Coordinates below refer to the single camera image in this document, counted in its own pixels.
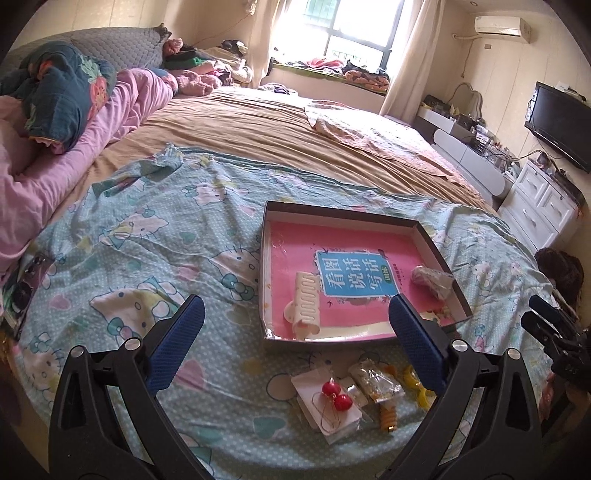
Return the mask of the orange spiral hair clip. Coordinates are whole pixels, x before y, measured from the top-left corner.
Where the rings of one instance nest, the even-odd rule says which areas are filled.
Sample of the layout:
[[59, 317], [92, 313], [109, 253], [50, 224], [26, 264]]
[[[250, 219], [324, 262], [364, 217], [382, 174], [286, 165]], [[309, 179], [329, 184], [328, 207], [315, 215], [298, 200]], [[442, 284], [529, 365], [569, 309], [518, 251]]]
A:
[[383, 432], [394, 432], [398, 429], [398, 412], [395, 400], [385, 401], [380, 407], [380, 429]]

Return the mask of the bagged gold jewelry packet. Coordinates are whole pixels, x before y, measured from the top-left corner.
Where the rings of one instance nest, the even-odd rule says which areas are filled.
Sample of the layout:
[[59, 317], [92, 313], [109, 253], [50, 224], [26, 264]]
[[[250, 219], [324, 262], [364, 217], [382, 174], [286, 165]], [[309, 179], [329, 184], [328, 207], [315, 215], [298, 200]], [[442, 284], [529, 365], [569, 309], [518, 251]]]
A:
[[377, 404], [398, 400], [405, 394], [396, 377], [384, 371], [372, 359], [363, 359], [349, 367], [349, 374], [363, 394]]

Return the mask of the clear pearl hair claw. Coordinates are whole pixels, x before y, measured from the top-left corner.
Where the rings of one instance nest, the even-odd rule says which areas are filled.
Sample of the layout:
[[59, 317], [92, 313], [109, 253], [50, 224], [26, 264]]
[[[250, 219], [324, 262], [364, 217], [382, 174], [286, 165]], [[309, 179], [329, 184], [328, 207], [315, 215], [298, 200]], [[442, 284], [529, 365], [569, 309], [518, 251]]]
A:
[[428, 288], [435, 298], [444, 301], [452, 293], [455, 278], [445, 271], [419, 265], [413, 269], [411, 281], [415, 285]]

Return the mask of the red bead earrings packet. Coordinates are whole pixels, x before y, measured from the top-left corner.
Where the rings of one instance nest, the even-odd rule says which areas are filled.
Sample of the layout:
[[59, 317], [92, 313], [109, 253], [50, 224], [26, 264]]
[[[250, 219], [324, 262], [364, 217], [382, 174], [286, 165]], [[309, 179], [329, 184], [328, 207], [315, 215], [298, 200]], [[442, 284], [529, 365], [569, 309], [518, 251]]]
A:
[[315, 368], [290, 378], [298, 404], [308, 415], [311, 426], [320, 431], [329, 445], [358, 430], [363, 411], [346, 393], [332, 370]]

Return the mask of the dark fluffy stool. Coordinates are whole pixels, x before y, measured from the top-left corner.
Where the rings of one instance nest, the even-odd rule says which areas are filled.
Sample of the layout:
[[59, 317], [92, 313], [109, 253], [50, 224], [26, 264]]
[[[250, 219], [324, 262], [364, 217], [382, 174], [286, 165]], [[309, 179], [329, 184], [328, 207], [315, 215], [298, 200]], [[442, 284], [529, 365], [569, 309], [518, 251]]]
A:
[[543, 248], [535, 253], [538, 269], [551, 281], [566, 303], [577, 308], [584, 283], [581, 261], [562, 250]]

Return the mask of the white drawer cabinet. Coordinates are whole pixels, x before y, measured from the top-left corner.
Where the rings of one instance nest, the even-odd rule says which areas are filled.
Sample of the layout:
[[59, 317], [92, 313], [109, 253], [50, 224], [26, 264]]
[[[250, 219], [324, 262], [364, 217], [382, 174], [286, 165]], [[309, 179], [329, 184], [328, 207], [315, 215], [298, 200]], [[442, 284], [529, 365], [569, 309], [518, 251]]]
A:
[[582, 216], [566, 191], [532, 161], [525, 163], [498, 213], [532, 254], [564, 250]]

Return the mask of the white grey dressing table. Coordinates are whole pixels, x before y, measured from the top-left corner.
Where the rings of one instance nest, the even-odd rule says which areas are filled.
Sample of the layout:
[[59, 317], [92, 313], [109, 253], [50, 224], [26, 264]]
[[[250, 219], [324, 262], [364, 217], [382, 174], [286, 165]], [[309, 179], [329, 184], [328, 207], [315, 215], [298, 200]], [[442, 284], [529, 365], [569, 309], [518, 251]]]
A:
[[494, 210], [499, 209], [512, 182], [471, 146], [475, 139], [472, 133], [451, 118], [423, 106], [419, 108], [412, 126], [460, 171]]

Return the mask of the dark cardboard box tray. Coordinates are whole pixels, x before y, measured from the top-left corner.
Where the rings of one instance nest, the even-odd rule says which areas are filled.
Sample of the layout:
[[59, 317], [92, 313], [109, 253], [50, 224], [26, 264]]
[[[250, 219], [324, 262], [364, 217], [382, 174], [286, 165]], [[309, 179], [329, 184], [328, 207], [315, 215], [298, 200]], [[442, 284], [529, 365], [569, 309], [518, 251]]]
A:
[[472, 317], [457, 282], [440, 299], [413, 281], [418, 267], [451, 271], [416, 220], [267, 203], [259, 273], [264, 346], [308, 350], [389, 341], [396, 336], [389, 303], [397, 294], [448, 332]]

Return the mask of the pink floral blanket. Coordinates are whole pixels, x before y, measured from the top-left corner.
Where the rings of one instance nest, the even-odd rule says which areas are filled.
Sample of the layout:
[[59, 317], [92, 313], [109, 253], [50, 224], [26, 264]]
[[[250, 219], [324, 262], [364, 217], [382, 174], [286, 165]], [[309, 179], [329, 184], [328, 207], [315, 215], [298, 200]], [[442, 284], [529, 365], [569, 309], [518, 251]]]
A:
[[311, 101], [304, 113], [311, 128], [325, 137], [455, 184], [466, 183], [448, 160], [404, 123], [329, 100]]

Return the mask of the white air conditioner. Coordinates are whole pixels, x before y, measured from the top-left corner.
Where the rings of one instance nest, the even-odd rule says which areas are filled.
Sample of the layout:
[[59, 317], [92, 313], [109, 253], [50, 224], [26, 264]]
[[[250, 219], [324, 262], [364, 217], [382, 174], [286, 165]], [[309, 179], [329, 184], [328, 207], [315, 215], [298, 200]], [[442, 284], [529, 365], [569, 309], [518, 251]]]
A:
[[531, 27], [521, 17], [477, 16], [474, 20], [474, 29], [480, 36], [512, 39], [524, 43], [531, 41]]

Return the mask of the clothes pile on windowsill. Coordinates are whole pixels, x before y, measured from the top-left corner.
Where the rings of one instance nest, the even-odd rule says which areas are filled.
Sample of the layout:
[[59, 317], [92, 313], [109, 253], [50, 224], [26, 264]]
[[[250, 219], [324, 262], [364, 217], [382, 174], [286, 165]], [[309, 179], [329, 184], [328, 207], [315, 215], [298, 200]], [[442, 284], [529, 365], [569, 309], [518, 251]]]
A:
[[380, 95], [385, 95], [390, 88], [390, 76], [386, 71], [380, 69], [377, 73], [373, 73], [363, 67], [356, 66], [349, 60], [346, 63], [341, 60], [329, 60], [327, 58], [312, 59], [305, 62], [280, 62], [279, 59], [271, 58], [269, 71], [272, 71], [273, 68], [279, 68], [298, 75], [355, 85]]

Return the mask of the teal floral pillow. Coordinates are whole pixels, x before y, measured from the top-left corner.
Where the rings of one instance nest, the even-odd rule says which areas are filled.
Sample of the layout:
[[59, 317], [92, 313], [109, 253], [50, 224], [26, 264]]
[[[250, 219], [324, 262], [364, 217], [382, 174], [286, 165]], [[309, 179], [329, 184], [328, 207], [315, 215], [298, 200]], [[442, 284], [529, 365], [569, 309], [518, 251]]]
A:
[[50, 41], [1, 78], [1, 94], [21, 102], [28, 137], [61, 154], [75, 146], [115, 84], [110, 62]]

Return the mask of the clothes pile on bed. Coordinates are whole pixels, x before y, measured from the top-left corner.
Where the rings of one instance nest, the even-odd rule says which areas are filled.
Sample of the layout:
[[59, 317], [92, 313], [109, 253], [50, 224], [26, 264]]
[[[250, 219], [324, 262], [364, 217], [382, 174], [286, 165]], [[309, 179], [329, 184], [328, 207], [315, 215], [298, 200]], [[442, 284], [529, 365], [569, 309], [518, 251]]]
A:
[[246, 62], [248, 53], [240, 40], [223, 40], [219, 47], [199, 49], [172, 38], [163, 44], [162, 67], [177, 94], [204, 97], [222, 86], [249, 85], [253, 72]]

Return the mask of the grey quilted headboard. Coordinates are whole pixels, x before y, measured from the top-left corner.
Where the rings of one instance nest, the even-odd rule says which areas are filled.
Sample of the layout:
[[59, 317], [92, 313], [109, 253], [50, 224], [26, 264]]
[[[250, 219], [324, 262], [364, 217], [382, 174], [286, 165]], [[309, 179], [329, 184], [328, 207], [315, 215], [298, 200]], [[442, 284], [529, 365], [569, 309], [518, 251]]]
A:
[[85, 55], [110, 62], [116, 70], [158, 68], [163, 61], [163, 45], [171, 34], [164, 24], [151, 28], [103, 27], [64, 32], [9, 51], [1, 63], [1, 76], [16, 70], [27, 55], [52, 41], [71, 44]]

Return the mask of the beige left curtain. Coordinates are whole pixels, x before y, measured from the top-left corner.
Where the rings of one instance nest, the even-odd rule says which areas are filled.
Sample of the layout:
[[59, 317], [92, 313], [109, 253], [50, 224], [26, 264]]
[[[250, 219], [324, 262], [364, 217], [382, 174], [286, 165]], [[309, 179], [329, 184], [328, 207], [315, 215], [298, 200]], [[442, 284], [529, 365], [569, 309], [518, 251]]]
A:
[[249, 88], [259, 88], [260, 81], [266, 76], [270, 64], [271, 41], [273, 31], [279, 24], [283, 12], [290, 2], [286, 0], [263, 0], [254, 2], [253, 23], [247, 46], [247, 63], [252, 68], [252, 80]]

